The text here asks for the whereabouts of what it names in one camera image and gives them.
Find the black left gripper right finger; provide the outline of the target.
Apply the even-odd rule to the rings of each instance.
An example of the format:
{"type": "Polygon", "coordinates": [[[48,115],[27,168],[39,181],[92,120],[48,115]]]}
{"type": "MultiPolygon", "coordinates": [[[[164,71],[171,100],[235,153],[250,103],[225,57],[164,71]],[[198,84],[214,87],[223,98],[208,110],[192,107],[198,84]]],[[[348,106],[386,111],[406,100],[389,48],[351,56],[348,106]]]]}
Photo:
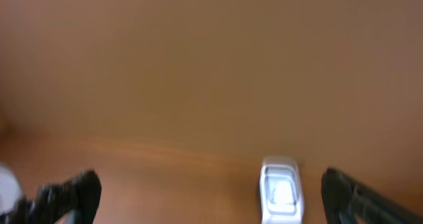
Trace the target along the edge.
{"type": "Polygon", "coordinates": [[[340,170],[329,167],[321,178],[328,224],[419,224],[422,217],[383,197],[340,170]]]}

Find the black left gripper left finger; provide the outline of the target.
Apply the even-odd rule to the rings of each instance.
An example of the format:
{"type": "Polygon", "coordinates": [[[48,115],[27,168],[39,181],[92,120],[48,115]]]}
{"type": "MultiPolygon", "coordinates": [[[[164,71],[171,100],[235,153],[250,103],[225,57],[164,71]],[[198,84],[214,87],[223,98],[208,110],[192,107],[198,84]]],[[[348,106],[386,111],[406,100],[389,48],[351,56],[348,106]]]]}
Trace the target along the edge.
{"type": "Polygon", "coordinates": [[[86,170],[60,184],[39,189],[33,200],[18,199],[6,212],[6,224],[52,224],[66,216],[67,223],[93,224],[102,184],[94,170],[86,170]]]}

